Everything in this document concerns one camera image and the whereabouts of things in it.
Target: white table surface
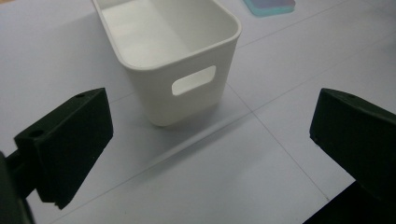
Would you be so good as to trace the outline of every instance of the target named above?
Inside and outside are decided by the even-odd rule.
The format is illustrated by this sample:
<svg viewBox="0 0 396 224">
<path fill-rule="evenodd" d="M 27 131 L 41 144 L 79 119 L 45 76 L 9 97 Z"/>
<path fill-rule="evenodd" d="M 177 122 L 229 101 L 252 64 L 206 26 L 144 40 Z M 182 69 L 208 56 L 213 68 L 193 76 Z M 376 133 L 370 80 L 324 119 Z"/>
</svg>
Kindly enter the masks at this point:
<svg viewBox="0 0 396 224">
<path fill-rule="evenodd" d="M 303 223 L 354 180 L 309 139 L 321 88 L 396 113 L 396 2 L 297 0 L 243 24 L 217 106 L 160 129 L 145 119 L 90 0 L 0 5 L 0 150 L 73 95 L 106 87 L 114 137 L 60 211 L 36 223 Z"/>
</svg>

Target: light blue box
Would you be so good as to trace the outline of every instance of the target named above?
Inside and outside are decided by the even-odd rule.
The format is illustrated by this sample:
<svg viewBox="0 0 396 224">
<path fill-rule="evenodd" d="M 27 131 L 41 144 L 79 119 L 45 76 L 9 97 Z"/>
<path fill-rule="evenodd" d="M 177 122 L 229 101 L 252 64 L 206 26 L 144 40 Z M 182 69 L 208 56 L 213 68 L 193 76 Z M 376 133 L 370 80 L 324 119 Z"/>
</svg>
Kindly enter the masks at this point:
<svg viewBox="0 0 396 224">
<path fill-rule="evenodd" d="M 244 0 L 251 13 L 258 17 L 289 13 L 296 5 L 294 0 Z"/>
</svg>

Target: storage container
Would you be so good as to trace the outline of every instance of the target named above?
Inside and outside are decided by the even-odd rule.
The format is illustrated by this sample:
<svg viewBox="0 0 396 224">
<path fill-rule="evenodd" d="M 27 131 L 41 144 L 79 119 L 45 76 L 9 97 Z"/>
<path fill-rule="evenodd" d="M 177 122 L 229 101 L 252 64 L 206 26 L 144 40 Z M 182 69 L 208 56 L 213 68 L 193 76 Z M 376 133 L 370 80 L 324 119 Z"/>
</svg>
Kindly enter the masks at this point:
<svg viewBox="0 0 396 224">
<path fill-rule="evenodd" d="M 215 0 L 93 0 L 146 116 L 166 126 L 217 103 L 241 24 Z"/>
<path fill-rule="evenodd" d="M 289 13 L 294 10 L 294 0 L 244 0 L 251 13 L 258 17 Z"/>
</svg>

